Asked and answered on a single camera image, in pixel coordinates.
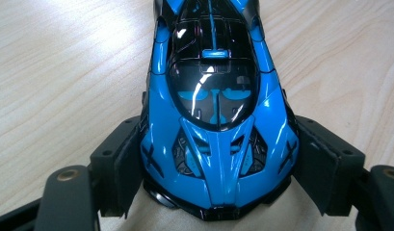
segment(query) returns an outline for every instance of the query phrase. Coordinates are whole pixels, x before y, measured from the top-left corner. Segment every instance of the car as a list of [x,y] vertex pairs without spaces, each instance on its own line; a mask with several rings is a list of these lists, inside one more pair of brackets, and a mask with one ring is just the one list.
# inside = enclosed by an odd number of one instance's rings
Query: car
[[203,220],[236,219],[290,184],[299,129],[258,0],[155,0],[139,124],[144,188]]

